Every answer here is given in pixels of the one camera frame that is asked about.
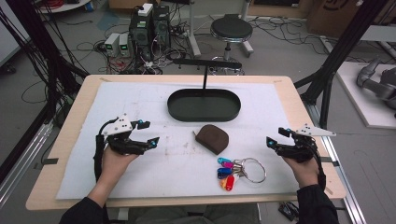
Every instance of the blue key tag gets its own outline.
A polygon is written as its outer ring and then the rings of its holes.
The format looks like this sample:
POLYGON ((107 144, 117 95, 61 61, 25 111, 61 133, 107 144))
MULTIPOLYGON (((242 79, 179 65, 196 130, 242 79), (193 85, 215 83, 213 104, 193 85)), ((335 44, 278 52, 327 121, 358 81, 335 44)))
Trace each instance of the blue key tag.
POLYGON ((218 179, 223 179, 233 173, 233 169, 230 168, 219 168, 218 169, 218 179))
POLYGON ((228 159, 225 159, 225 158, 222 158, 222 157, 220 157, 220 158, 218 158, 218 163, 219 164, 222 164, 223 162, 232 162, 232 161, 230 161, 230 160, 228 160, 228 159))

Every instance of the cardboard box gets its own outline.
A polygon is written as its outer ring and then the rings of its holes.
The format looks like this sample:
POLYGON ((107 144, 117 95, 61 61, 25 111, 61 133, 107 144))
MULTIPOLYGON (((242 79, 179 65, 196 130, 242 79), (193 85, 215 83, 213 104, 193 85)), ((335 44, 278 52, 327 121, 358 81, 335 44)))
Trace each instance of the cardboard box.
POLYGON ((137 6, 143 6, 145 3, 150 3, 150 0, 108 0, 110 8, 120 9, 127 8, 131 9, 137 6))
POLYGON ((356 0, 317 0, 306 20, 308 33, 340 37, 359 7, 356 0))

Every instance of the gray floor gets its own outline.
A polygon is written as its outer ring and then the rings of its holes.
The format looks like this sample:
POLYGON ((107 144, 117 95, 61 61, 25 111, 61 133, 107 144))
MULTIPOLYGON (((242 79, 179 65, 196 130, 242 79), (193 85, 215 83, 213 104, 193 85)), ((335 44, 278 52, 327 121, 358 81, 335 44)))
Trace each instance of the gray floor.
MULTIPOLYGON (((104 74, 103 67, 105 61, 103 57, 95 52, 77 50, 90 48, 90 44, 98 40, 105 39, 105 35, 112 32, 124 32, 127 30, 128 14, 113 12, 106 7, 100 7, 92 13, 76 9, 56 15, 59 21, 80 22, 92 21, 92 23, 83 23, 79 25, 67 25, 60 23, 60 30, 70 49, 81 64, 91 74, 104 74)), ((197 32, 198 34, 208 34, 210 17, 202 17, 197 20, 195 27, 203 24, 203 27, 197 32)), ((291 33, 300 32, 301 36, 307 36, 304 22, 297 21, 302 26, 289 25, 291 33)), ((247 75, 267 75, 267 76, 288 76, 293 81, 300 80, 315 71, 317 71, 326 60, 324 48, 314 38, 308 41, 312 45, 295 45, 278 40, 273 35, 282 37, 279 28, 275 30, 270 25, 263 25, 262 28, 254 29, 254 34, 249 42, 255 52, 246 58, 240 47, 232 46, 232 55, 243 65, 247 75)), ((286 26, 283 31, 288 39, 296 38, 297 35, 287 33, 286 26)), ((201 59, 211 59, 213 56, 222 55, 225 44, 213 38, 210 35, 198 35, 197 42, 202 52, 201 59)), ((395 63, 389 60, 389 56, 365 42, 353 50, 351 56, 359 57, 369 61, 376 55, 381 55, 383 61, 395 63)), ((3 162, 9 151, 15 147, 23 133, 29 127, 35 116, 38 114, 44 103, 44 85, 38 83, 32 88, 29 86, 35 84, 40 79, 33 70, 33 66, 22 52, 18 53, 11 60, 17 68, 16 74, 2 74, 0 76, 0 162, 3 162)), ((202 74, 203 70, 197 71, 193 66, 182 66, 178 69, 177 65, 169 65, 163 69, 164 74, 202 74)), ((358 203, 367 223, 391 223, 396 218, 396 176, 394 175, 393 160, 396 158, 396 151, 393 150, 396 145, 395 131, 382 129, 366 128, 359 117, 358 112, 347 97, 347 94, 337 78, 333 81, 332 100, 329 112, 329 130, 337 133, 332 138, 340 162, 345 169, 347 178, 355 192, 358 203)), ((0 221, 2 223, 57 223, 64 211, 50 212, 31 212, 25 208, 25 202, 30 191, 39 175, 39 170, 34 169, 34 164, 39 162, 44 150, 54 139, 58 129, 55 129, 49 141, 39 152, 32 167, 24 175, 23 179, 16 187, 13 194, 8 198, 5 206, 0 210, 0 221)), ((334 202, 337 207, 344 207, 341 202, 334 202)), ((277 203, 261 203, 262 223, 290 223, 277 212, 277 203)), ((345 211, 339 211, 340 222, 350 223, 345 211)))

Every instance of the table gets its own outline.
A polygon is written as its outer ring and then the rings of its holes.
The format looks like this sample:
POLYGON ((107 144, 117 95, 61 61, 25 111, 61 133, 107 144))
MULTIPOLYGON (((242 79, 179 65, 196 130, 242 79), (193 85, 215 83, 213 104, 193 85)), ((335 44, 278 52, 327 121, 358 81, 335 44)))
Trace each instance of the table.
MULTIPOLYGON (((66 209, 78 200, 56 200, 61 185, 65 166, 70 152, 76 143, 79 130, 91 108, 96 92, 102 82, 202 82, 202 76, 109 76, 91 75, 87 77, 78 93, 76 101, 62 127, 49 158, 59 158, 57 164, 45 165, 29 196, 26 207, 29 210, 66 209)), ((287 114, 290 127, 295 130, 305 123, 311 124, 298 92, 289 77, 267 76, 213 76, 208 83, 273 83, 287 114)), ((322 157, 328 153, 317 138, 318 150, 322 157)), ((324 162, 323 168, 327 175, 326 194, 331 199, 342 199, 346 196, 343 184, 332 163, 324 162)), ((182 197, 182 198, 150 198, 150 199, 113 199, 107 202, 108 207, 132 207, 179 204, 210 204, 210 203, 251 203, 295 201, 296 195, 244 195, 218 197, 182 197)))

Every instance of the hand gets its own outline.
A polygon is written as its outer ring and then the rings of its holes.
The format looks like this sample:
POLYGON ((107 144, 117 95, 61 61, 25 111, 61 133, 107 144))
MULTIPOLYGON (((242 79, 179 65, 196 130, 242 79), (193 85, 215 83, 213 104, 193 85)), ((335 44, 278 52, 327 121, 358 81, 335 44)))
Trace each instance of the hand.
POLYGON ((129 163, 137 157, 138 155, 124 156, 107 147, 103 155, 102 174, 95 187, 88 194, 88 198, 103 207, 108 195, 125 173, 129 163))
POLYGON ((102 161, 102 174, 100 176, 106 182, 118 182, 128 168, 129 163, 134 161, 138 155, 121 155, 110 147, 105 149, 102 161))
POLYGON ((293 171, 300 189, 318 183, 318 164, 314 158, 301 163, 290 158, 282 158, 293 171))

